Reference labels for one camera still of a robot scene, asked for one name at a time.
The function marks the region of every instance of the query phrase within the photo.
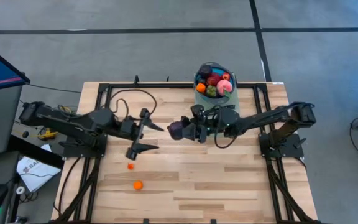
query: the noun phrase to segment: wooden tabletop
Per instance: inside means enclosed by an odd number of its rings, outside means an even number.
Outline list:
[[[86,82],[78,113],[94,110],[98,82]],[[282,84],[267,83],[271,107],[287,105],[288,98]],[[166,128],[180,117],[191,116],[194,92],[186,88],[147,88],[158,101],[152,115],[154,123]],[[239,106],[241,116],[256,114],[254,94],[241,88]],[[153,107],[150,96],[141,92],[120,93],[117,98],[128,102],[129,114],[139,116],[143,107]],[[111,109],[116,109],[115,100]],[[125,106],[119,102],[117,115],[123,118]],[[136,161],[125,158],[130,141],[108,137],[106,155],[101,161],[98,187],[93,208],[93,223],[139,223],[149,218],[151,223],[275,223],[265,159],[260,155],[257,135],[253,129],[237,138],[227,149],[215,147],[212,137],[205,144],[187,139],[174,141],[168,131],[145,128],[142,143],[158,145],[160,149],[144,152]],[[220,145],[230,139],[218,138]],[[78,192],[83,160],[69,176],[63,208]],[[66,174],[75,159],[66,161],[62,171],[58,196]],[[128,163],[134,170],[128,170]],[[300,207],[317,219],[305,168],[292,158],[283,159],[288,188]],[[133,183],[141,180],[144,188],[136,191]],[[281,194],[280,204],[286,218]],[[88,196],[85,195],[81,216],[85,217]],[[52,218],[57,218],[54,211]]]

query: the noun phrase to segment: orange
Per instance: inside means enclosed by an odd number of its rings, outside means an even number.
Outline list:
[[[133,170],[135,168],[135,165],[134,164],[128,164],[127,167],[128,167],[129,170]]]
[[[135,181],[134,182],[134,188],[135,188],[135,190],[142,190],[142,188],[143,188],[142,181],[140,181],[140,180]]]

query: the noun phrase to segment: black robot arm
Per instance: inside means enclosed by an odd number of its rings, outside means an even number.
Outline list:
[[[19,121],[28,126],[45,126],[54,131],[65,134],[74,139],[73,142],[63,142],[62,146],[73,147],[80,151],[86,148],[92,151],[101,144],[101,136],[110,135],[133,141],[126,156],[135,160],[138,153],[150,149],[158,149],[157,146],[140,144],[144,126],[163,131],[162,128],[153,124],[150,113],[146,108],[140,112],[140,119],[127,116],[118,121],[116,115],[109,108],[94,110],[83,115],[72,115],[62,110],[52,108],[43,102],[24,103],[23,112]]]
[[[272,140],[279,142],[298,128],[308,128],[315,124],[312,108],[310,103],[294,102],[288,106],[279,106],[271,111],[240,118],[232,106],[204,110],[203,106],[194,105],[191,107],[193,118],[182,116],[181,121],[172,123],[168,130],[174,140],[187,138],[204,143],[210,134],[223,133],[224,137],[236,138],[249,129],[285,122],[280,129],[270,133]]]

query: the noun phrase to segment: gray floor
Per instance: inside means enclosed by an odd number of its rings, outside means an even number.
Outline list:
[[[358,27],[358,0],[256,0],[262,28]],[[240,0],[0,0],[2,29],[253,27]],[[349,123],[358,116],[358,32],[263,34],[272,80],[290,101],[316,105],[318,122],[300,131],[319,219],[358,223],[358,153]],[[0,35],[0,54],[33,84],[81,90],[85,81],[190,81],[199,64],[216,61],[240,81],[262,81],[254,33]],[[79,95],[25,86],[22,100],[76,105]],[[23,127],[15,125],[15,130]],[[354,133],[358,146],[358,131]],[[42,144],[30,139],[35,144]],[[58,178],[21,205],[30,222],[46,222]]]

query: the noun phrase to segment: black cable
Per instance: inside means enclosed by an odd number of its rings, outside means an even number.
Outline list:
[[[218,125],[216,125],[216,129],[215,129],[214,142],[215,142],[216,147],[218,147],[220,149],[225,149],[234,143],[234,141],[237,139],[238,135],[236,137],[234,137],[234,139],[229,144],[227,144],[225,146],[220,146],[218,144],[217,136],[218,136],[218,131],[219,131],[219,125],[221,124],[221,119],[222,119],[222,107],[220,105],[218,105],[218,106],[219,106],[219,119],[218,119]]]
[[[117,113],[117,111],[118,111],[118,101],[122,101],[122,102],[124,102],[124,104],[125,104],[125,107],[126,107],[126,109],[127,109],[127,112],[126,112],[126,114],[125,114],[125,118],[127,118],[128,117],[128,114],[129,114],[129,107],[128,107],[128,104],[127,104],[127,101],[125,101],[124,99],[122,99],[122,98],[120,98],[120,99],[118,99],[117,101],[116,101],[116,110],[115,111],[113,111],[113,113]]]
[[[37,174],[20,174],[19,176],[23,176],[23,175],[33,175],[33,176],[40,177],[40,178],[42,178],[42,177],[48,177],[48,176],[49,176],[49,177],[53,177],[52,174],[46,174],[46,175],[42,175],[42,176],[37,175]],[[15,178],[16,178],[16,176],[13,177],[12,179],[8,180],[8,181],[6,182],[6,184],[8,184],[10,181],[14,180]]]
[[[60,210],[56,207],[55,203],[53,203],[53,208],[58,212],[59,216],[62,215]]]
[[[42,127],[41,128],[41,130],[38,132],[38,135],[37,135],[37,138],[39,139],[39,140],[41,140],[41,141],[45,141],[46,140],[46,138],[45,139],[42,139],[41,137],[40,137],[40,135],[43,135],[43,131],[46,131],[46,127]]]
[[[23,200],[21,199],[22,195],[20,195],[19,203],[33,202],[38,198],[38,194],[39,194],[38,192],[31,192],[31,193],[28,193],[28,194],[23,194],[24,195]]]
[[[294,157],[294,158],[302,163],[302,165],[305,167],[305,171],[308,171],[308,168],[306,167],[305,162],[303,162],[303,160],[300,157]]]
[[[62,186],[62,190],[60,191],[60,196],[59,196],[59,204],[58,204],[58,212],[60,213],[60,211],[62,210],[62,200],[63,200],[63,192],[65,191],[65,187],[66,187],[66,183],[68,180],[68,177],[70,176],[71,172],[74,169],[75,164],[77,164],[78,161],[80,161],[80,157],[77,158],[77,160],[73,163],[73,165],[70,167],[70,169],[68,170],[68,173],[66,175],[65,181],[63,182],[63,186]]]
[[[110,97],[110,100],[112,100],[118,93],[122,93],[122,92],[126,92],[126,91],[140,91],[142,93],[146,93],[147,95],[149,95],[154,100],[154,107],[153,107],[153,110],[150,112],[150,115],[152,115],[154,113],[154,111],[157,107],[157,100],[155,99],[155,97],[153,95],[151,95],[149,92],[147,92],[145,90],[140,90],[140,89],[119,90]]]
[[[74,91],[74,90],[62,90],[62,89],[58,89],[58,88],[50,88],[50,87],[46,87],[46,86],[38,86],[38,85],[33,85],[33,84],[28,84],[29,86],[34,86],[37,88],[44,88],[47,90],[57,90],[57,91],[64,91],[64,92],[69,92],[69,93],[81,93],[80,91]]]
[[[357,120],[358,118],[354,118],[353,121],[351,122],[351,126],[349,128],[349,136],[351,138],[351,141],[352,141],[352,145],[354,147],[354,149],[358,152],[358,148],[357,146],[354,144],[354,141],[353,141],[353,137],[352,137],[352,127],[353,127],[353,123]]]

